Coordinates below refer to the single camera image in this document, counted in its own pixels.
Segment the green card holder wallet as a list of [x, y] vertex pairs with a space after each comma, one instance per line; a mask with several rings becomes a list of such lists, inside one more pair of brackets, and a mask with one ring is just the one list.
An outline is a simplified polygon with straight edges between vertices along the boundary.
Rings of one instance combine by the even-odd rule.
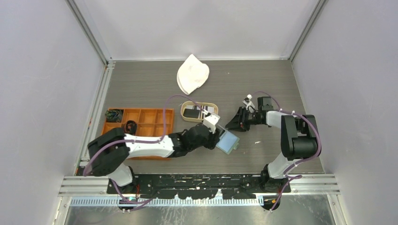
[[217, 125], [217, 128], [220, 130], [220, 140], [216, 147], [224, 153], [230, 154], [239, 147], [240, 138], [220, 125]]

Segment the beige oval card tray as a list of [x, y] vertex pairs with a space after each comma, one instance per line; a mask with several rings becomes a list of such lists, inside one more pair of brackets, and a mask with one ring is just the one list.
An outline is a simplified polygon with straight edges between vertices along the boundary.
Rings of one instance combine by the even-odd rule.
[[197, 102], [197, 104], [199, 105], [199, 107], [192, 101], [186, 101], [182, 103], [180, 114], [184, 121], [200, 123], [203, 121], [206, 115], [203, 110], [215, 114], [218, 114], [219, 112], [218, 106], [216, 104], [203, 102]]

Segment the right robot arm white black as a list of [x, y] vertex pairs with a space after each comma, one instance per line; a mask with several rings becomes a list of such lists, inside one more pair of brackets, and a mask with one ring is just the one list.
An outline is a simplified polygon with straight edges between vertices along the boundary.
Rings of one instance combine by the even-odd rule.
[[258, 97], [257, 106], [248, 95], [227, 123], [230, 131], [246, 132], [252, 125], [267, 125], [281, 131], [281, 152], [276, 159], [264, 166], [256, 183], [244, 182], [245, 188], [259, 187], [271, 193], [283, 188], [289, 181], [288, 174], [302, 161], [320, 155], [320, 137], [314, 115], [299, 115], [274, 109], [271, 97]]

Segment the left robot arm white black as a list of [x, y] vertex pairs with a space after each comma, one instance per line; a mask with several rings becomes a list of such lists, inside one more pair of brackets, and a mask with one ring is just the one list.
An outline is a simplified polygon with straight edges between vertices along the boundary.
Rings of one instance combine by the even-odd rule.
[[214, 149], [220, 140], [221, 130], [208, 128], [202, 123], [182, 132], [163, 137], [142, 137], [127, 134], [122, 128], [113, 128], [88, 144], [89, 163], [85, 176], [107, 176], [125, 193], [135, 191], [137, 181], [132, 169], [124, 164], [129, 158], [157, 156], [178, 158], [193, 150], [205, 147]]

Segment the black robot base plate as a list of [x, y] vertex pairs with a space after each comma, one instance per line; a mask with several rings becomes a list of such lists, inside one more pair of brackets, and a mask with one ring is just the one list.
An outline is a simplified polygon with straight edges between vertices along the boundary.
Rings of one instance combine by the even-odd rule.
[[290, 192], [284, 187], [287, 178], [273, 179], [264, 172], [260, 174], [135, 174], [133, 182], [115, 188], [109, 181], [107, 194], [121, 192], [139, 194], [142, 198], [213, 199], [221, 192], [224, 200], [254, 199], [257, 194], [278, 195]]

